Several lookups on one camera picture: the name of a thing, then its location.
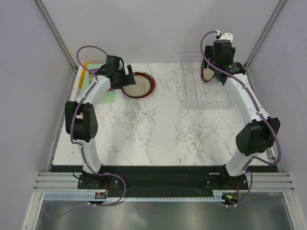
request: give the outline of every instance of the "white wall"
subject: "white wall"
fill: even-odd
[[[73,71],[32,0],[0,6],[0,229],[21,228]]]
[[[307,214],[307,1],[288,1],[252,62],[260,102],[279,117],[283,158]]]
[[[43,0],[68,50],[96,45],[127,63],[178,62],[219,29],[234,34],[236,59],[246,62],[278,0]],[[98,61],[92,49],[82,59]]]

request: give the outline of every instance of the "white marble surface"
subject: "white marble surface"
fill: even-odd
[[[236,150],[235,137],[243,128],[239,110],[188,111],[182,107],[178,63],[132,64],[156,80],[153,95],[141,100],[117,92],[116,102],[95,108],[95,138],[104,165],[222,165]],[[79,70],[71,100],[75,98]],[[82,165],[76,145],[61,130],[54,165]],[[254,160],[254,165],[263,163]]]

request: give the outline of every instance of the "wire dish rack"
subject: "wire dish rack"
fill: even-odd
[[[230,109],[235,105],[227,89],[215,78],[201,80],[200,51],[179,51],[183,83],[183,101],[187,109]]]

